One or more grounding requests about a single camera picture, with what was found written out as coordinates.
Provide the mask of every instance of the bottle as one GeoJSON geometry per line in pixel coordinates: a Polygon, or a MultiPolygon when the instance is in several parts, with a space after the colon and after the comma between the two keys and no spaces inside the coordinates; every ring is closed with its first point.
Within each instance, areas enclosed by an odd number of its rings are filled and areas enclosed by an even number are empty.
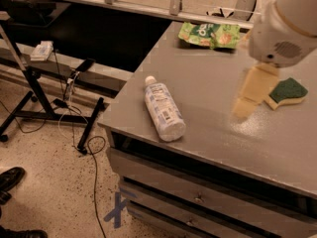
{"type": "Polygon", "coordinates": [[[179,139],[186,125],[167,87],[153,76],[148,76],[145,84],[145,101],[159,137],[167,142],[179,139]]]}

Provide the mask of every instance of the speckled floor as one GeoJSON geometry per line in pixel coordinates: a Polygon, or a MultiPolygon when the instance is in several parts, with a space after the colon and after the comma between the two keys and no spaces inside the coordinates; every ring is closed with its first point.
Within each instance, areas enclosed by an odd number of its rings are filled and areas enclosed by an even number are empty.
{"type": "MultiPolygon", "coordinates": [[[[11,111],[29,91],[22,74],[17,71],[12,75],[12,71],[15,69],[0,66],[0,100],[11,111]]],[[[43,77],[40,82],[49,101],[60,97],[58,82],[43,77]]],[[[77,98],[73,105],[84,115],[90,115],[98,96],[80,91],[77,98]],[[83,99],[81,96],[88,100],[85,105],[79,101],[83,99]]],[[[30,102],[26,110],[40,111],[41,106],[30,102]]],[[[0,123],[7,115],[0,104],[0,123]]],[[[24,131],[32,131],[42,125],[40,121],[19,121],[24,131]]],[[[80,136],[82,131],[83,127],[74,127],[75,136],[80,136]]],[[[12,198],[1,207],[0,224],[12,230],[43,229],[50,238],[103,237],[94,209],[95,164],[92,156],[82,156],[72,147],[72,127],[63,125],[59,131],[56,122],[46,122],[39,131],[25,134],[14,121],[6,133],[9,141],[0,143],[0,173],[12,167],[23,167],[26,175],[10,191],[12,198]]],[[[97,125],[93,127],[90,138],[93,136],[106,139],[105,131],[97,125]]],[[[91,141],[91,150],[97,151],[102,143],[100,139],[91,141]]],[[[172,238],[172,235],[133,218],[126,208],[120,214],[121,226],[115,228],[111,212],[115,208],[118,177],[109,166],[106,148],[95,157],[98,165],[96,202],[106,237],[172,238]]]]}

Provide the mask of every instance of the drawer handle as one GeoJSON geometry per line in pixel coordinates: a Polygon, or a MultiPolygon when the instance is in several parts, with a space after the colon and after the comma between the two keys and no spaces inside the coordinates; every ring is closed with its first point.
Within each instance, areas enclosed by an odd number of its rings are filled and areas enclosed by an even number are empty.
{"type": "Polygon", "coordinates": [[[186,225],[187,225],[187,226],[194,226],[194,223],[192,222],[192,219],[189,219],[189,220],[186,222],[186,225]]]}
{"type": "Polygon", "coordinates": [[[203,203],[204,202],[204,199],[202,199],[202,197],[201,197],[201,193],[199,193],[194,199],[198,203],[203,203]]]}

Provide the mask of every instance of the green sponge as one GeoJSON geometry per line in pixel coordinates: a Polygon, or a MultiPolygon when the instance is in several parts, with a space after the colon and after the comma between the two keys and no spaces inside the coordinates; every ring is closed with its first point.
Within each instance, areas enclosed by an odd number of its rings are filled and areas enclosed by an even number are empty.
{"type": "Polygon", "coordinates": [[[265,102],[275,110],[278,106],[297,104],[304,100],[308,90],[295,79],[281,81],[270,93],[265,102]]]}

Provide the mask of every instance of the gray drawer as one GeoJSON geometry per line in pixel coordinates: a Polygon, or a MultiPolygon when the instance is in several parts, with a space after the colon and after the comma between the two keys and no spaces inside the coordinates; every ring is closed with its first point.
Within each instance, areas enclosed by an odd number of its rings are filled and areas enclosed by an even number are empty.
{"type": "Polygon", "coordinates": [[[301,238],[317,233],[315,219],[286,209],[281,209],[282,213],[279,213],[275,205],[116,149],[110,149],[108,154],[113,171],[122,177],[134,179],[281,237],[301,238]]]}
{"type": "Polygon", "coordinates": [[[176,222],[166,216],[158,214],[132,202],[127,203],[128,212],[134,217],[145,221],[153,226],[168,230],[179,238],[213,238],[196,230],[190,230],[186,225],[176,222]]]}
{"type": "Polygon", "coordinates": [[[219,218],[217,219],[216,217],[208,216],[202,211],[188,207],[187,205],[182,205],[180,202],[177,202],[170,198],[166,198],[157,193],[153,193],[150,190],[142,188],[135,184],[131,184],[129,182],[121,180],[119,188],[121,194],[129,200],[139,203],[147,208],[151,208],[173,219],[181,221],[189,227],[198,228],[212,235],[224,238],[263,237],[255,233],[245,235],[243,234],[243,232],[246,232],[246,230],[243,228],[234,226],[219,218]],[[230,225],[232,226],[232,228],[236,228],[241,232],[228,227],[230,225]]]}

